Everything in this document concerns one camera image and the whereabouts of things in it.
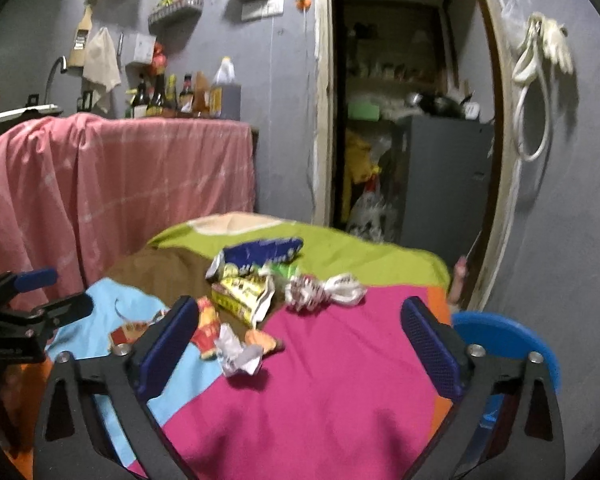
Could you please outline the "white paper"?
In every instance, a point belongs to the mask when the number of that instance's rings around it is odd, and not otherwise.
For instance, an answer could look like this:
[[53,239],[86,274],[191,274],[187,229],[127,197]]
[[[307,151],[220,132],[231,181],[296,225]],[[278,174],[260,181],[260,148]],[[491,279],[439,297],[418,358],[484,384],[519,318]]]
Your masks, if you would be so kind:
[[244,344],[228,324],[220,325],[214,346],[223,376],[253,376],[260,370],[263,348],[258,344]]

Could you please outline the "blue milk powder bag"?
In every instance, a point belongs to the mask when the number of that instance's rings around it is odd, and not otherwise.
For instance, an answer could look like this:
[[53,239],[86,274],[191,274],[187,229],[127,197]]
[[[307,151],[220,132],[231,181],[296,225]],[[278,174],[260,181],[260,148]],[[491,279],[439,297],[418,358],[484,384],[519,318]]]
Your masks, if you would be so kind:
[[212,259],[206,272],[209,281],[247,276],[267,263],[290,263],[303,247],[300,237],[268,238],[227,246]]

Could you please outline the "green white plastic wrapper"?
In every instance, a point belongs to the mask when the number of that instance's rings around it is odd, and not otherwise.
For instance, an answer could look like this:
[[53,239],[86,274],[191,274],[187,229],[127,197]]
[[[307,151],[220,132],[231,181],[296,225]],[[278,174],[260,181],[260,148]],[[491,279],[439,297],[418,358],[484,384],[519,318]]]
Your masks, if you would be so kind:
[[284,287],[301,275],[300,268],[294,263],[267,262],[258,270],[259,276],[268,276],[280,287]]

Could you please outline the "white printed ribbon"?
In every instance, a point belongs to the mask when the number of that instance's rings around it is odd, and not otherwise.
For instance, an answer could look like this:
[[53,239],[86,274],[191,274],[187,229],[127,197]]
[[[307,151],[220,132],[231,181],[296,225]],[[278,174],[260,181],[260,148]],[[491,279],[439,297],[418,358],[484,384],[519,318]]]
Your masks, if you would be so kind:
[[315,312],[328,304],[352,307],[366,296],[358,279],[343,273],[322,281],[313,275],[293,276],[284,287],[286,306],[294,312]]

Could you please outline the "pink checked cloth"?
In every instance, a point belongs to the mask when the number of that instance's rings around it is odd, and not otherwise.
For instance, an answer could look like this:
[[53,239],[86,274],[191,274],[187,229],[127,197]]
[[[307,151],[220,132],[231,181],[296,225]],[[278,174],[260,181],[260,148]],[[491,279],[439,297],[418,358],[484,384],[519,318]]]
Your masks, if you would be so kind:
[[244,122],[29,120],[0,136],[0,274],[57,271],[15,301],[29,310],[86,289],[170,226],[255,201]]

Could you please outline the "blue plastic bucket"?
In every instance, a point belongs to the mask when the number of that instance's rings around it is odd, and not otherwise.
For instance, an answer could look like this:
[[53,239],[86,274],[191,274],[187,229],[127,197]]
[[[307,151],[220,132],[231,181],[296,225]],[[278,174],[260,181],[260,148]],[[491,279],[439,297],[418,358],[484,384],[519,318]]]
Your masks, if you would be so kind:
[[[533,333],[528,327],[503,315],[489,312],[458,312],[452,315],[452,322],[465,344],[480,344],[486,349],[487,354],[522,360],[531,352],[539,353],[548,368],[554,390],[559,389],[558,359],[540,336]],[[492,393],[489,400],[486,401],[482,419],[463,457],[464,466],[472,467],[480,462],[504,403],[505,396],[501,393]],[[553,437],[550,415],[542,414],[546,408],[548,408],[546,395],[542,391],[534,389],[531,412],[527,426],[524,428],[528,436],[544,439]]]

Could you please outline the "yellow snack wrapper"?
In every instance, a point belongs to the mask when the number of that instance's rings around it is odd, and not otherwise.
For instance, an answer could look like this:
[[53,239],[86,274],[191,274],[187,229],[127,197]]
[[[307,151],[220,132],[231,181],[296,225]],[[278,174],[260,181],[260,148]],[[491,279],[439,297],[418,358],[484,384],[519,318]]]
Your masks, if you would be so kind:
[[275,284],[270,276],[229,276],[211,285],[211,300],[250,328],[257,328],[270,310]]

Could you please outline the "dark sauce bottle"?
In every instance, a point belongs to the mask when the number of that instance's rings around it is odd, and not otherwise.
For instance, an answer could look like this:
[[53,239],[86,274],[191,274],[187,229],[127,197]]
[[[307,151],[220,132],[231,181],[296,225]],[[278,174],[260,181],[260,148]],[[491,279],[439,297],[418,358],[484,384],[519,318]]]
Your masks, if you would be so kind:
[[145,76],[140,74],[138,83],[131,102],[131,112],[133,118],[143,118],[146,116],[150,99],[147,93]]

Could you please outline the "beige hanging towel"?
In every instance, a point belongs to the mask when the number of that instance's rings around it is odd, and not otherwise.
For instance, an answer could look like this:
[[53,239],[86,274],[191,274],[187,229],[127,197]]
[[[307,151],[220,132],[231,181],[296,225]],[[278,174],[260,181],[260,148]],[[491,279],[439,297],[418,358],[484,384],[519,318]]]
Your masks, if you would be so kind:
[[121,84],[117,49],[107,27],[101,27],[86,44],[82,77],[92,92],[92,107],[108,114],[111,92]]

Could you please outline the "wooden grater board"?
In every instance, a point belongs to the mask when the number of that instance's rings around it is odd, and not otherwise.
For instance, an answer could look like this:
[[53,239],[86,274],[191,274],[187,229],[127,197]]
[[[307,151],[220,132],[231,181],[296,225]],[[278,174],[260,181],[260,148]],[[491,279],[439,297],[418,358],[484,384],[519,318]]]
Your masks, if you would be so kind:
[[90,4],[87,4],[84,9],[82,18],[76,26],[74,33],[72,48],[68,56],[69,67],[83,67],[85,63],[85,49],[88,36],[93,27],[92,22],[93,9]]

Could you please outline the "colourful patchwork tablecloth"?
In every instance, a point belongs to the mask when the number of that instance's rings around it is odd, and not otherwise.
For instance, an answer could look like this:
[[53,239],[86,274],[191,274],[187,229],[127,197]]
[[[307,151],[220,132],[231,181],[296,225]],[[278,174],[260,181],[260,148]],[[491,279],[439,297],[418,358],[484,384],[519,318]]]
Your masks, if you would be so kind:
[[94,283],[92,314],[58,330],[48,356],[103,356],[124,321],[148,320],[183,295],[207,296],[204,274],[221,249],[279,237],[302,239],[302,272],[321,280],[354,275],[363,300],[306,315],[272,307],[263,329],[284,348],[251,376],[225,377],[189,346],[151,413],[201,479],[402,477],[449,409],[400,325],[411,296],[439,320],[450,317],[450,274],[430,252],[260,214],[190,220]]

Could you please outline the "dark grey cabinet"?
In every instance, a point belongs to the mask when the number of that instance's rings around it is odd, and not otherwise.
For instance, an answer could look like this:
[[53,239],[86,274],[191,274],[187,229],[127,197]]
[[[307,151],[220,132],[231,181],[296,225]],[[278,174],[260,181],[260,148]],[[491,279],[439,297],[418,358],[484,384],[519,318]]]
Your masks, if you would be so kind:
[[412,116],[400,122],[403,214],[399,244],[452,268],[482,229],[494,128],[466,119]]

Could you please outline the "yellow plastic bag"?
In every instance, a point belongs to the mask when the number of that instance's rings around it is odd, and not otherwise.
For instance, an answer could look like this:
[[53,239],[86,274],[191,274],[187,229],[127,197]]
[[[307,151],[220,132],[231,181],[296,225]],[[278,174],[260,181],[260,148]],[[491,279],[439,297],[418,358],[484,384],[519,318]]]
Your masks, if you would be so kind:
[[380,168],[370,159],[372,146],[352,130],[346,130],[342,211],[340,220],[347,222],[351,210],[352,186],[365,184],[380,174]]

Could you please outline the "green box on shelf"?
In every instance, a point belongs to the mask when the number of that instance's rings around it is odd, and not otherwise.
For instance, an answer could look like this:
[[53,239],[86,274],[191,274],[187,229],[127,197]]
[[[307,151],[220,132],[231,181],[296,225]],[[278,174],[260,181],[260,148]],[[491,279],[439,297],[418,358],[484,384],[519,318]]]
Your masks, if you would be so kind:
[[378,122],[380,107],[367,101],[356,101],[348,104],[348,118],[361,122]]

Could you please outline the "orange wall hook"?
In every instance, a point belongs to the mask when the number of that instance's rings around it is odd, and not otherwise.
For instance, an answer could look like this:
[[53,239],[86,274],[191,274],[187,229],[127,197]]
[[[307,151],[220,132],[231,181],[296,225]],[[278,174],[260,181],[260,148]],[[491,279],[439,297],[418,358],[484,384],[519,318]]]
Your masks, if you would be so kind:
[[296,8],[301,13],[306,13],[311,9],[312,0],[296,0]]

